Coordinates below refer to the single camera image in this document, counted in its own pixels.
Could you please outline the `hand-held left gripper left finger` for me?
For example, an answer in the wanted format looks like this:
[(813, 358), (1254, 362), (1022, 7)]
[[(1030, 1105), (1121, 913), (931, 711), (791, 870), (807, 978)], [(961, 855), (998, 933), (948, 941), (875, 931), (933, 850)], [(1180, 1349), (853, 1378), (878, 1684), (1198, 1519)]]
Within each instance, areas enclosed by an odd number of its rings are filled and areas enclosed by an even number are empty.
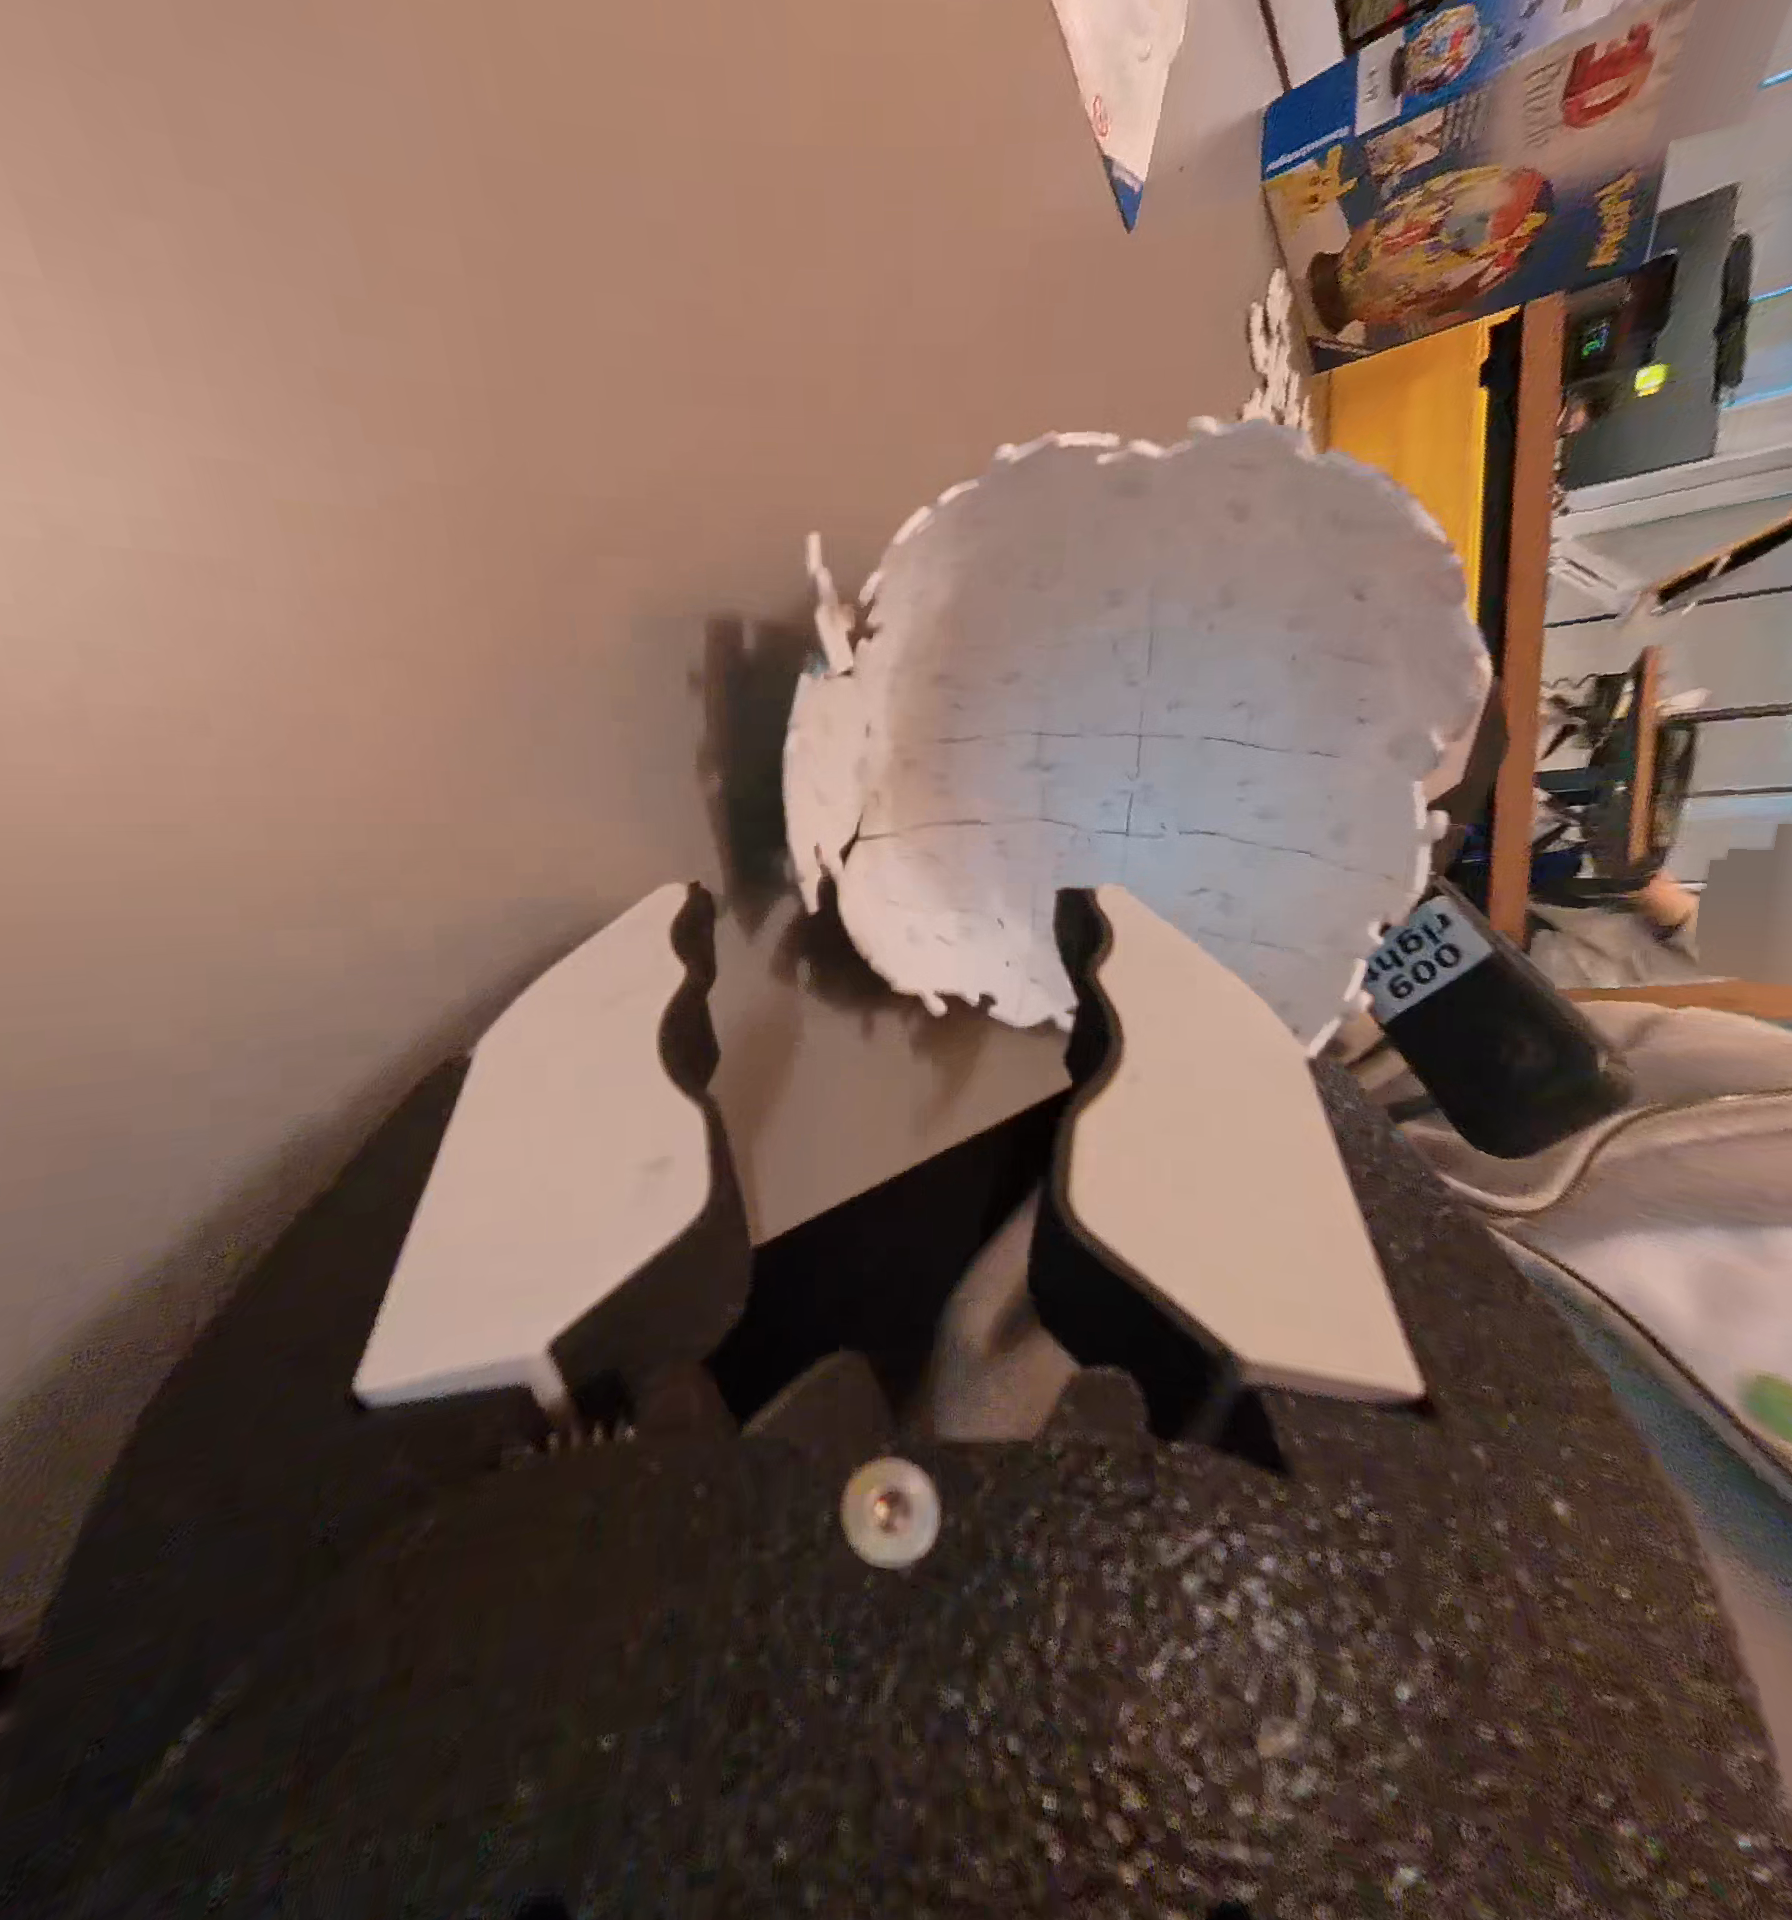
[(714, 1098), (716, 904), (656, 886), (475, 1041), (351, 1393), (521, 1390), (551, 1422), (723, 1422), (752, 1274)]

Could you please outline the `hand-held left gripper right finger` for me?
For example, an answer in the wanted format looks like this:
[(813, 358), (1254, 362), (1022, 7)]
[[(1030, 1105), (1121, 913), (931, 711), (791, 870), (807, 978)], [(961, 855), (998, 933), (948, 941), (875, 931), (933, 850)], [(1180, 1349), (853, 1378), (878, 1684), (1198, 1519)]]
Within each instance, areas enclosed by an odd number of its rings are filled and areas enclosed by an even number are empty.
[(1130, 1380), (1155, 1439), (1265, 1466), (1267, 1392), (1424, 1412), (1307, 1045), (1118, 884), (1059, 890), (1051, 937), (1075, 1005), (1027, 1255), (1042, 1330)]

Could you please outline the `white puzzle ball shell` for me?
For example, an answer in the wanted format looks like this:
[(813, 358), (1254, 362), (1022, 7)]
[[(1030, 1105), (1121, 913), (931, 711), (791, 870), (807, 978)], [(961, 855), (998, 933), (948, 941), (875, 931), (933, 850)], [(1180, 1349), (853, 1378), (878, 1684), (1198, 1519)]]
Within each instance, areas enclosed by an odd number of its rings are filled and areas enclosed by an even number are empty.
[(930, 1014), (1075, 1019), (1058, 893), (1121, 886), (1318, 1054), (1430, 880), (1492, 685), (1460, 557), (1383, 471), (1267, 420), (1050, 433), (920, 505), (818, 651), (785, 860)]

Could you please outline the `colourful puzzle box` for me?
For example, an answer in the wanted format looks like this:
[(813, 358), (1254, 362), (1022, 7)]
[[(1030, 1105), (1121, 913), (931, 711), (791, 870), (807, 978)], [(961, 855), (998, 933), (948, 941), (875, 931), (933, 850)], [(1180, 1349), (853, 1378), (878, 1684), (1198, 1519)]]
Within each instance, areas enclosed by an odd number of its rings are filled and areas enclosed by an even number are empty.
[(1436, 4), (1270, 103), (1318, 371), (1645, 265), (1695, 1)]

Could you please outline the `light grey cloth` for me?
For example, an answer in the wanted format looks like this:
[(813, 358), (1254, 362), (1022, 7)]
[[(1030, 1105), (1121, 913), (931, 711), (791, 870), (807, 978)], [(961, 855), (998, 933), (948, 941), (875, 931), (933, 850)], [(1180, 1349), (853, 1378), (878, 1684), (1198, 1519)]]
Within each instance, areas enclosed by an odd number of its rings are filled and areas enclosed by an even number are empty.
[(1792, 1518), (1792, 1028), (1623, 999), (1583, 1012), (1627, 1101), (1525, 1159), (1463, 1143), (1368, 1015), (1331, 1054), (1613, 1365), (1684, 1489), (1703, 1447)]

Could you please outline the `barbell rack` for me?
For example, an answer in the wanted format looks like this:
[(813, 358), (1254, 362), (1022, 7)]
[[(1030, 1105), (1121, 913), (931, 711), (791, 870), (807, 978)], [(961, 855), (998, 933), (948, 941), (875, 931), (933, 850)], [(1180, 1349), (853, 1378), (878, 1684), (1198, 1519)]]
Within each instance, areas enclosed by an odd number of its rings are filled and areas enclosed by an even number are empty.
[(1705, 783), (1709, 733), (1792, 723), (1789, 702), (1671, 693), (1661, 649), (1622, 671), (1544, 681), (1537, 696), (1529, 893), (1544, 907), (1627, 900), (1669, 861), (1694, 804), (1792, 801), (1792, 779)]

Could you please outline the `black device with green display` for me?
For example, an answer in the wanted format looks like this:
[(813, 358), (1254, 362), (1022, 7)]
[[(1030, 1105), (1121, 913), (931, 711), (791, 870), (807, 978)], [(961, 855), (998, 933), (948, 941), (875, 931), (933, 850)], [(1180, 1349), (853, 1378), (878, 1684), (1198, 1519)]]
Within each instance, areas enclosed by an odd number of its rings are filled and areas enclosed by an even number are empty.
[(1626, 274), (1602, 275), (1569, 293), (1559, 347), (1555, 420), (1555, 485), (1592, 484), (1600, 458), (1595, 435), (1626, 401), (1639, 398), (1635, 379), (1658, 365), (1658, 337), (1669, 321), (1679, 254), (1654, 251)]

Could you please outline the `wooden frame post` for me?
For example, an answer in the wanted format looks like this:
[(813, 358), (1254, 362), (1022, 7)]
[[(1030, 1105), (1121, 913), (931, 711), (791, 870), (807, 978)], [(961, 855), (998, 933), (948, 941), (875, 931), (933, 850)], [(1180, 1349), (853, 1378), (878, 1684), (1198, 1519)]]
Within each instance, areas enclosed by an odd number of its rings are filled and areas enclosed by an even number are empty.
[(1514, 948), (1525, 943), (1531, 900), (1563, 325), (1565, 297), (1536, 297), (1494, 328), (1485, 362), (1488, 392), (1502, 398), (1492, 416), (1506, 424), (1502, 458), (1488, 466), (1502, 474), (1485, 537), (1499, 557), (1492, 634), (1502, 744), (1490, 786), (1485, 915)]

